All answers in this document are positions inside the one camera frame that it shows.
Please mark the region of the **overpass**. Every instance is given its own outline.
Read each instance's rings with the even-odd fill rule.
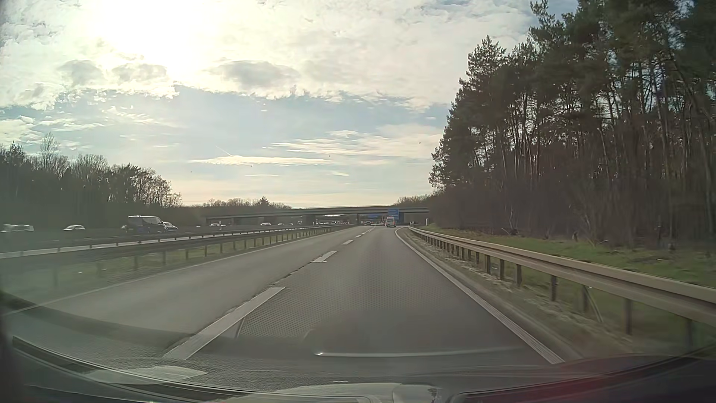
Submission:
[[[304,224],[313,223],[316,216],[326,216],[335,214],[354,215],[356,222],[361,214],[387,214],[388,209],[398,209],[399,219],[402,222],[405,213],[429,213],[427,207],[397,207],[397,206],[351,206],[351,207],[310,207],[307,209],[290,209],[290,210],[274,210],[272,212],[252,212],[228,215],[206,216],[204,219],[207,224],[212,222],[232,222],[240,224],[242,219],[267,217],[303,217]]]

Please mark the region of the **windshield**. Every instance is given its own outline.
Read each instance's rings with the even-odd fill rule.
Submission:
[[[255,391],[716,341],[712,1],[0,4],[6,337]]]

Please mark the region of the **dark van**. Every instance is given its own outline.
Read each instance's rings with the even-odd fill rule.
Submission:
[[[127,232],[130,234],[157,234],[166,232],[162,220],[154,216],[127,217]]]

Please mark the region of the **road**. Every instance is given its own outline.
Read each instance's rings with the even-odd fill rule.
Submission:
[[[10,332],[120,369],[255,390],[546,363],[396,231],[350,227],[64,298],[10,313]]]

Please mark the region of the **dashed white line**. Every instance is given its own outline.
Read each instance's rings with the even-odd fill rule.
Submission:
[[[262,303],[265,303],[269,300],[269,298],[278,294],[283,289],[283,287],[271,287],[268,290],[263,291],[261,294],[258,294],[252,299],[241,304],[241,306],[237,309],[234,309],[222,316],[216,322],[206,326],[202,331],[194,336],[191,336],[184,343],[181,343],[171,349],[168,353],[164,354],[164,358],[180,360],[189,359],[189,357],[196,354],[197,351],[211,343],[213,339],[219,337],[220,334],[227,331],[231,326],[236,325],[254,309],[258,308]]]
[[[332,250],[331,252],[324,253],[321,257],[316,258],[315,260],[312,260],[311,263],[321,263],[325,262],[326,259],[328,259],[331,255],[333,255],[335,252],[338,252],[337,250]]]

